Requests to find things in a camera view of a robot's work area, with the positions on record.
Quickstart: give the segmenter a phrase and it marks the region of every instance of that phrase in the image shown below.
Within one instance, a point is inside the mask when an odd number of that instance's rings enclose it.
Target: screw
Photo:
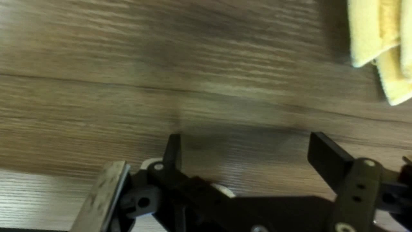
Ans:
[[[163,164],[155,164],[154,165],[154,170],[156,170],[156,171],[163,170],[163,168],[164,168]]]
[[[266,229],[266,227],[257,224],[257,226],[253,226],[252,229],[249,229],[249,232],[268,232],[268,231]]]
[[[350,224],[346,223],[337,223],[335,224],[335,232],[356,232]]]
[[[368,165],[368,166],[374,166],[375,165],[371,160],[362,160],[362,164]]]

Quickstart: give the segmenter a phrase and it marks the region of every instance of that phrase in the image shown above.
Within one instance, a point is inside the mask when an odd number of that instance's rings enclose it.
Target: black mechanical part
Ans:
[[[168,138],[159,162],[128,175],[108,232],[131,231],[135,218],[151,214],[169,232],[384,232],[375,209],[412,231],[412,161],[400,173],[370,159],[353,159],[323,133],[311,133],[307,160],[335,193],[230,198],[208,182],[177,168],[180,135]]]

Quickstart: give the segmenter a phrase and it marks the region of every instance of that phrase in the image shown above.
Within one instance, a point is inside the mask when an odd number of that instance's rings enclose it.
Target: hole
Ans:
[[[352,196],[351,200],[356,201],[356,202],[360,202],[361,198],[359,196]]]
[[[382,196],[382,201],[383,201],[384,204],[392,205],[392,204],[396,202],[396,198],[395,198],[392,195],[389,195],[389,193],[384,193],[384,195]]]
[[[346,223],[337,223],[334,231],[335,232],[355,232],[355,229],[350,224],[346,224]]]
[[[364,188],[365,188],[364,184],[356,184],[356,187],[357,187],[359,189],[364,189]]]
[[[149,204],[150,204],[150,200],[147,197],[141,197],[137,202],[137,206],[146,208],[146,206],[149,206]]]

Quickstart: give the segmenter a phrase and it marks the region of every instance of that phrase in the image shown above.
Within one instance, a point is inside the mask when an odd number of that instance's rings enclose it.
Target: floor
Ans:
[[[396,170],[412,102],[350,66],[341,3],[0,0],[1,227],[68,229],[104,164],[136,170],[169,133],[238,195],[332,197],[310,131]]]

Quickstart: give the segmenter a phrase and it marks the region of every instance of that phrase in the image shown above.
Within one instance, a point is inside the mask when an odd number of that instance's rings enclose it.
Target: wooden floor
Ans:
[[[104,164],[174,131],[238,195],[332,197],[312,130],[397,169],[412,102],[351,68],[341,1],[0,0],[0,226],[68,229]]]

